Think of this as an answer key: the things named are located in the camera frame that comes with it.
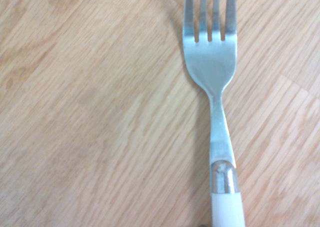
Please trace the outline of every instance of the fork handle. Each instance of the fork handle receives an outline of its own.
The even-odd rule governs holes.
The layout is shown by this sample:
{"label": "fork handle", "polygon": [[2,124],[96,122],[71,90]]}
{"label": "fork handle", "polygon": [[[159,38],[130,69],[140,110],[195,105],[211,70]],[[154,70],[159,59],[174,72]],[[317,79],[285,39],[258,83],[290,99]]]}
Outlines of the fork handle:
{"label": "fork handle", "polygon": [[212,226],[245,227],[236,168],[227,160],[214,162],[211,181]]}
{"label": "fork handle", "polygon": [[245,227],[241,193],[211,193],[213,227]]}

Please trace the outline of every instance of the light wood plank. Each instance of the light wood plank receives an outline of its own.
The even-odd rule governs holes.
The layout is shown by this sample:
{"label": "light wood plank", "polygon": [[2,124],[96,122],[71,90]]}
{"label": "light wood plank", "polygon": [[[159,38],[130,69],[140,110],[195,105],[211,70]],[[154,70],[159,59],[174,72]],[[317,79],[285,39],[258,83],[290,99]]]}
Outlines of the light wood plank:
{"label": "light wood plank", "polygon": [[[320,225],[319,2],[237,0],[223,100],[248,227]],[[183,8],[0,0],[0,226],[211,225]]]}

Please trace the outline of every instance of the fork neck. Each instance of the fork neck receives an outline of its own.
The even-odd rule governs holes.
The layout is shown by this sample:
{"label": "fork neck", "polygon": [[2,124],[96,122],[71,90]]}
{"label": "fork neck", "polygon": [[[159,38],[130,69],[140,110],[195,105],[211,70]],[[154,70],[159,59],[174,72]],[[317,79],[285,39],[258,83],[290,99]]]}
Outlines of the fork neck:
{"label": "fork neck", "polygon": [[211,142],[229,142],[230,134],[222,104],[222,94],[208,95],[211,113]]}

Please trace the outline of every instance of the wooden table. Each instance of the wooden table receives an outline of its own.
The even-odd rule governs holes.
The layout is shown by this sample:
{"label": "wooden table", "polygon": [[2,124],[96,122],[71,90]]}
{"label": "wooden table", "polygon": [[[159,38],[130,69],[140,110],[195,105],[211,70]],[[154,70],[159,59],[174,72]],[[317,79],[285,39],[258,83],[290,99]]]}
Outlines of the wooden table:
{"label": "wooden table", "polygon": [[[237,0],[223,102],[247,227],[320,226],[319,4]],[[183,6],[0,0],[1,227],[210,226]]]}

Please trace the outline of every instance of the fork head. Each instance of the fork head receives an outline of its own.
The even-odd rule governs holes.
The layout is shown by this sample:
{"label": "fork head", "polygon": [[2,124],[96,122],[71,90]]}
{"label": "fork head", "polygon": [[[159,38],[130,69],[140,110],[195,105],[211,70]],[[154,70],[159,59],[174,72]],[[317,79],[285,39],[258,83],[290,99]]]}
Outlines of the fork head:
{"label": "fork head", "polygon": [[226,0],[225,38],[221,40],[219,0],[213,0],[212,41],[208,41],[207,0],[200,2],[199,41],[195,42],[194,4],[185,0],[183,52],[192,79],[208,95],[221,96],[231,81],[237,62],[236,0]]}

